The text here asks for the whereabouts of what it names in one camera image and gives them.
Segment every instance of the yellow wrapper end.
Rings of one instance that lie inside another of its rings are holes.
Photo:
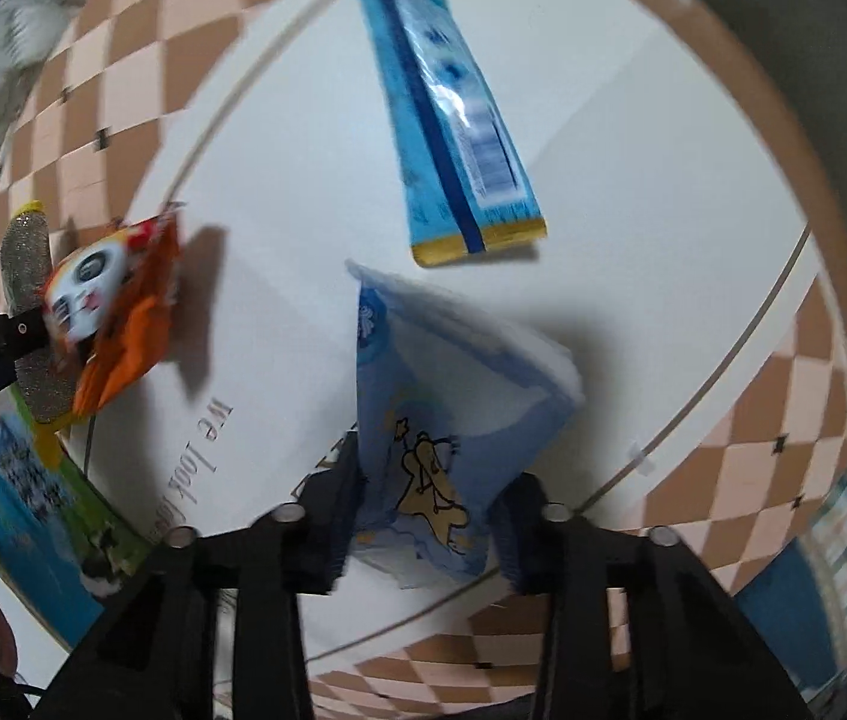
[[[61,449],[57,433],[67,429],[76,421],[73,413],[66,413],[54,419],[53,422],[33,423],[34,451],[45,469],[51,471],[60,469],[61,462],[64,460],[64,450]]]
[[[540,238],[546,238],[546,223],[542,217],[528,220],[508,221],[481,227],[484,247],[487,251],[499,251],[502,248],[530,244]],[[467,246],[462,235],[449,235],[411,247],[414,261],[423,268],[433,268],[436,265],[462,260],[468,256]]]
[[[15,213],[12,218],[18,217],[20,214],[26,213],[42,214],[43,203],[41,203],[41,201],[39,200],[32,200],[29,203],[17,208],[17,213]]]

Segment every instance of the checkered wall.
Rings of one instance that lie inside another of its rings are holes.
[[[533,690],[546,603],[511,596],[478,611],[456,634],[435,635],[353,672],[310,682],[319,717],[453,714]]]
[[[51,233],[70,228],[77,245],[109,232],[174,114],[270,1],[88,0],[17,121],[0,177],[0,240],[35,199]]]
[[[734,408],[632,514],[672,525],[736,593],[801,533],[847,467],[847,373],[823,290]]]

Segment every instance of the black cable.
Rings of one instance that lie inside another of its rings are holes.
[[[84,444],[84,478],[89,481],[88,471],[91,469],[91,448],[94,447],[94,425],[97,424],[97,415],[91,417],[86,425],[86,443]]]
[[[14,678],[8,679],[8,683],[12,683],[14,685],[14,689],[17,690],[18,693],[23,693],[25,696],[37,696],[40,698],[44,693],[47,693],[43,688],[36,688],[33,685],[27,685],[27,681],[24,680],[23,675],[17,671],[14,673]]]

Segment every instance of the blue tissue pack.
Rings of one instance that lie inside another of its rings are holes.
[[[497,103],[447,0],[361,0],[390,105],[414,259],[545,237]]]
[[[580,376],[563,346],[451,293],[353,264],[350,272],[361,283],[367,478],[355,555],[410,550],[473,579],[487,562],[489,506],[581,404]]]

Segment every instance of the barcode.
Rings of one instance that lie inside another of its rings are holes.
[[[467,123],[459,122],[457,136],[478,205],[512,202],[523,195],[491,112],[468,111]]]

